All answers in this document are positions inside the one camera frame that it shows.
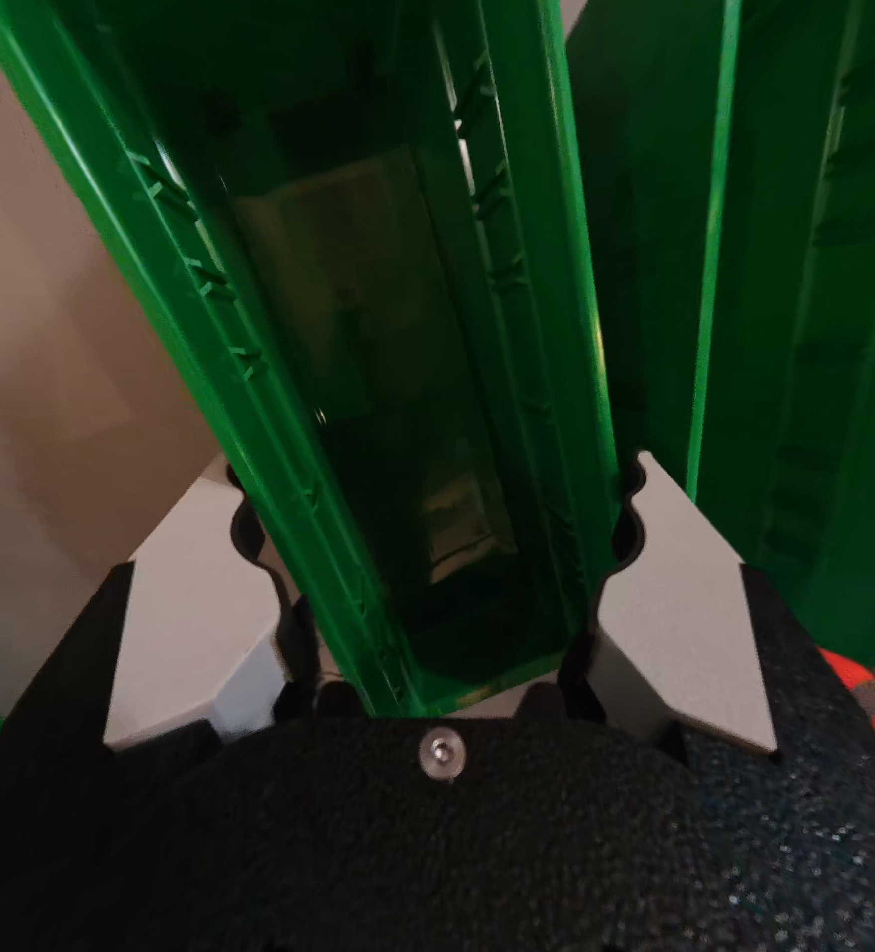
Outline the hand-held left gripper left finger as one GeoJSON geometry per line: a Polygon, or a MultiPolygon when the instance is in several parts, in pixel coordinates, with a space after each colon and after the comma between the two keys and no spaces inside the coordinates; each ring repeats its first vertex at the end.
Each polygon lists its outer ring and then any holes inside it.
{"type": "Polygon", "coordinates": [[[313,687],[305,604],[223,455],[132,557],[103,742],[125,750],[205,721],[231,742],[274,722],[290,684],[313,687]]]}

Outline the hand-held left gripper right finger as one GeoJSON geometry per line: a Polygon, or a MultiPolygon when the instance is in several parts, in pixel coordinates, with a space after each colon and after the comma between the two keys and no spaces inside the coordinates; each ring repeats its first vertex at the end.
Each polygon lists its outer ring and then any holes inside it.
{"type": "Polygon", "coordinates": [[[570,717],[649,744],[678,724],[776,754],[741,556],[645,449],[611,550],[617,564],[561,665],[570,717]]]}

